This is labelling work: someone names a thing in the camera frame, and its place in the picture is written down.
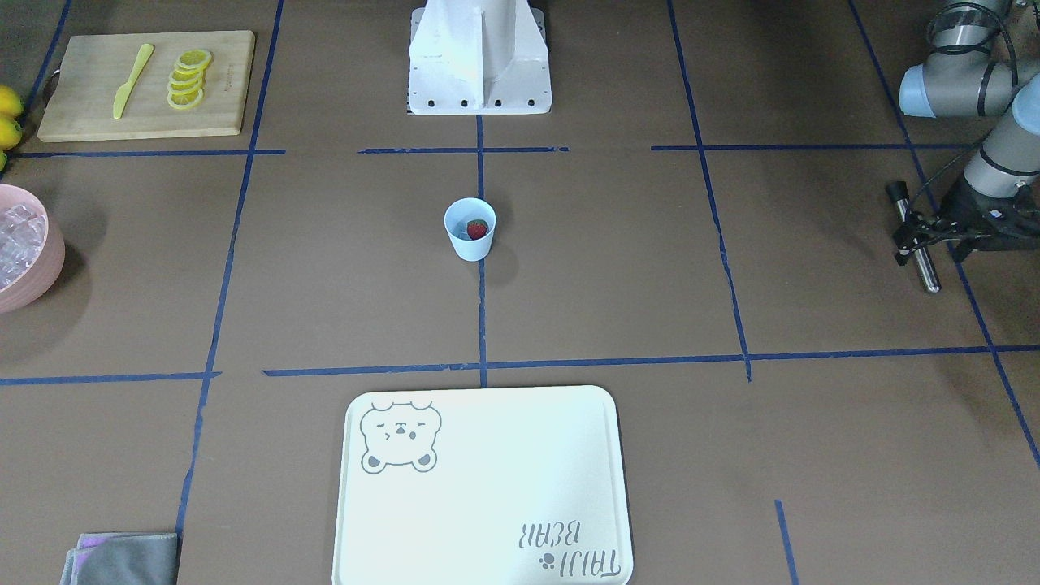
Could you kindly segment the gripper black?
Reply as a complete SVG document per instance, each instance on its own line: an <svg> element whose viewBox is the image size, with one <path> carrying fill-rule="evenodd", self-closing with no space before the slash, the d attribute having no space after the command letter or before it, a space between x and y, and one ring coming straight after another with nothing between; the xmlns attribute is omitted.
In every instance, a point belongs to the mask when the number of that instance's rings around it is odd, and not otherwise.
<svg viewBox="0 0 1040 585"><path fill-rule="evenodd" d="M943 196L935 219L907 211L892 238L899 266L913 259L921 266L934 268L930 249L946 241L955 243L955 262L963 262L973 251L1037 249L1037 200L1028 184L1012 185L1010 197L991 197L959 178Z"/></svg>

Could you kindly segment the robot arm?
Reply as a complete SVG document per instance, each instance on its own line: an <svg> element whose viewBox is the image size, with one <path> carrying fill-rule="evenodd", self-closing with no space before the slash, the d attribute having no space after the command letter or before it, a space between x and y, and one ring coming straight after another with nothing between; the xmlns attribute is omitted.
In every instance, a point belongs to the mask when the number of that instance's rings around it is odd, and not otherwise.
<svg viewBox="0 0 1040 585"><path fill-rule="evenodd" d="M905 206L894 233L898 264L939 243L955 243L955 262L974 251L1038 247L1038 62L1018 59L1011 11L1010 1L943 3L926 29L928 57L903 74L903 115L995 116L998 123L970 148L936 214L915 211L905 183L887 186Z"/></svg>

